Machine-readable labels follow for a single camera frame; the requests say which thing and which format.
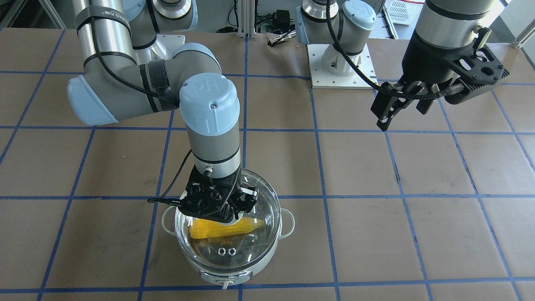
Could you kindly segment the white cooking pot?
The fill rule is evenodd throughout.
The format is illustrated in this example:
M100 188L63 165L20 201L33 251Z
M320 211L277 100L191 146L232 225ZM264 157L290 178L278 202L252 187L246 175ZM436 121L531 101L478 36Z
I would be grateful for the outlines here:
M272 259L278 242L290 236L296 226L293 214L280 206L273 187L252 170L242 169L247 190L257 192L257 202L249 213L239 213L230 223L188 217L177 207L174 229L186 259L200 277L222 286L242 284L258 274Z

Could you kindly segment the glass pot lid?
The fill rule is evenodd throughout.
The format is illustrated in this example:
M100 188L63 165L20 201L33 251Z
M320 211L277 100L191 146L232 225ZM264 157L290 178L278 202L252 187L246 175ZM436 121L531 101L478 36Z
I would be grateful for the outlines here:
M273 187L260 175L252 170L242 169L243 184L246 187L258 187L259 195L250 213L242 213L241 217L252 217L265 221L265 226L248 234L193 239L190 227L199 219L188 217L176 210L176 236L185 256L204 270L219 273L233 273L245 270L258 263L273 249L280 233L281 211L278 196Z

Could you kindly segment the brown paper table cover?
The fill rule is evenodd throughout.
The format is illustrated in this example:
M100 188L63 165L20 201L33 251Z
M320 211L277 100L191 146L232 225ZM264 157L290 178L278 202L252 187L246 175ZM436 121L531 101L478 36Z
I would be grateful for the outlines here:
M306 47L185 33L241 102L245 167L296 217L251 281L202 281L160 226L189 147L180 113L92 128L66 85L77 34L1 30L2 301L534 299L534 70L460 105L412 104L382 132L374 91L313 89Z

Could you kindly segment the yellow corn cob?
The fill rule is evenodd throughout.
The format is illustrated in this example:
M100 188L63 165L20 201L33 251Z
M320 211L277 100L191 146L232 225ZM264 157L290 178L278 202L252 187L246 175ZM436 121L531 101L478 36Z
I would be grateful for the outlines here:
M233 225L223 225L206 219L197 219L193 221L190 227L190 236L193 239L208 239L248 234L263 226L265 226L264 220L252 217L241 217Z

